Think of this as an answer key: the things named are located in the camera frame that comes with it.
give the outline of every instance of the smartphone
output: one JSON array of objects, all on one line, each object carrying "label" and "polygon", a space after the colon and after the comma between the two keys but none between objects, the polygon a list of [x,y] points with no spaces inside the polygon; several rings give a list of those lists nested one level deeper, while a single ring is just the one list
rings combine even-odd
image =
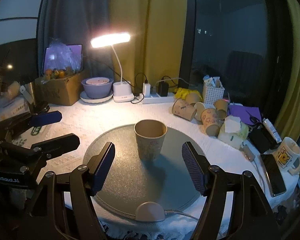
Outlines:
[{"label": "smartphone", "polygon": [[261,154],[260,159],[266,173],[271,196],[275,197],[285,193],[287,189],[274,156]]}]

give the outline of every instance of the bolt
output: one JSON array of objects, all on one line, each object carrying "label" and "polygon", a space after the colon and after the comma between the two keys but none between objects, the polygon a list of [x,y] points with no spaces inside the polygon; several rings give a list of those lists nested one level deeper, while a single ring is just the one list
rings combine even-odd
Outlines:
[{"label": "bolt", "polygon": [[211,165],[210,170],[212,170],[214,172],[218,172],[220,170],[220,167],[218,165]]},{"label": "bolt", "polygon": [[39,152],[39,151],[41,151],[41,147],[34,147],[34,148],[33,148],[33,151],[34,151],[34,152]]},{"label": "bolt", "polygon": [[252,177],[252,172],[251,171],[244,171],[243,174],[244,174],[244,176],[246,176],[248,178]]},{"label": "bolt", "polygon": [[26,172],[27,170],[28,170],[28,167],[27,167],[27,166],[22,166],[22,167],[20,168],[20,172],[22,172],[22,173]]},{"label": "bolt", "polygon": [[79,167],[78,167],[78,170],[79,171],[85,171],[87,169],[87,165],[84,165],[84,164],[81,164]]},{"label": "bolt", "polygon": [[47,178],[50,178],[50,177],[53,176],[53,174],[54,174],[53,171],[48,171],[48,172],[46,173],[46,177],[47,177]]}]

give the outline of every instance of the white plastic basket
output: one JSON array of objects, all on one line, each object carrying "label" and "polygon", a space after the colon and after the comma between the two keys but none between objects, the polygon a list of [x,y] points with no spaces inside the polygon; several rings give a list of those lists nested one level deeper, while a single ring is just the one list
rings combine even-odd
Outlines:
[{"label": "white plastic basket", "polygon": [[224,87],[209,87],[206,86],[206,84],[203,85],[203,91],[202,91],[202,96],[203,96],[203,102],[205,104],[211,104],[213,105],[215,101],[218,99],[223,98],[223,93],[225,89]]}]

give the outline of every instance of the tablecloth fringe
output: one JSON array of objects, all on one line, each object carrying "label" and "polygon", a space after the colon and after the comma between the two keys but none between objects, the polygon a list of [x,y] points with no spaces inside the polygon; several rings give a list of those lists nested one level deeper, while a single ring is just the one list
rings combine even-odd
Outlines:
[{"label": "tablecloth fringe", "polygon": [[126,239],[129,237],[134,237],[140,239],[142,235],[146,235],[148,240],[164,239],[164,240],[182,240],[185,234],[179,232],[135,232],[133,229],[127,227],[118,227],[114,224],[101,222],[103,226],[106,226],[106,234],[109,237],[116,239]]}]

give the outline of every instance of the yellow curtain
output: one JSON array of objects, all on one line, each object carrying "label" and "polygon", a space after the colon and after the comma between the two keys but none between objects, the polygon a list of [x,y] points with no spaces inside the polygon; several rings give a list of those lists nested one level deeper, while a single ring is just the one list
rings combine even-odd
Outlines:
[{"label": "yellow curtain", "polygon": [[[128,43],[115,45],[123,77],[134,85],[137,73],[154,85],[162,76],[178,77],[187,0],[109,0],[112,31],[127,31]],[[119,66],[113,57],[114,68]]]},{"label": "yellow curtain", "polygon": [[290,81],[282,108],[275,121],[281,137],[297,141],[300,135],[300,5],[287,0],[293,28],[293,58]]}]

